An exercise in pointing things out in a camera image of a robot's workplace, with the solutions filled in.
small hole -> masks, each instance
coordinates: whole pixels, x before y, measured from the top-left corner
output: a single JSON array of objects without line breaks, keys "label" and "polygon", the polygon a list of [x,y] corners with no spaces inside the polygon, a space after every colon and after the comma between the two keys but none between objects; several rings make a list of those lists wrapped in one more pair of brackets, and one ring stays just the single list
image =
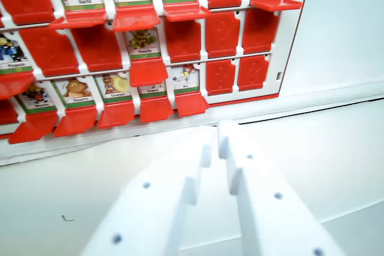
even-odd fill
[{"label": "small hole", "polygon": [[316,256],[324,256],[324,252],[320,249],[320,248],[316,248],[315,250],[313,250],[313,254],[316,255]]},{"label": "small hole", "polygon": [[114,237],[112,238],[112,243],[113,243],[113,244],[118,244],[118,243],[121,242],[121,240],[122,240],[121,235],[120,235],[120,234],[116,234],[116,235],[114,235]]},{"label": "small hole", "polygon": [[276,192],[275,195],[274,195],[274,197],[275,197],[276,199],[279,199],[279,200],[283,199],[283,195],[282,195],[282,193],[280,193],[280,192]]},{"label": "small hole", "polygon": [[149,187],[151,187],[151,184],[149,182],[144,182],[143,183],[143,188],[144,189],[148,189]]}]

